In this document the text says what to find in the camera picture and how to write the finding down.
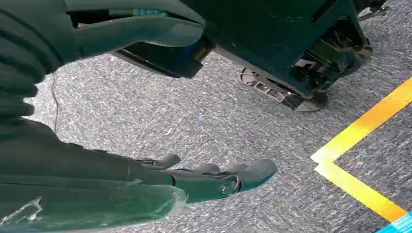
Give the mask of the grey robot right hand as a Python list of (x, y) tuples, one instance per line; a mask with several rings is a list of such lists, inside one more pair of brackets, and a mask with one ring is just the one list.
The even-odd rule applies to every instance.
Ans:
[(0, 3), (0, 230), (115, 228), (164, 218), (178, 205), (257, 188), (277, 171), (261, 159), (228, 171), (173, 169), (175, 154), (133, 159), (61, 141), (28, 119), (46, 75), (136, 42), (196, 43), (205, 20), (178, 0), (3, 0)]

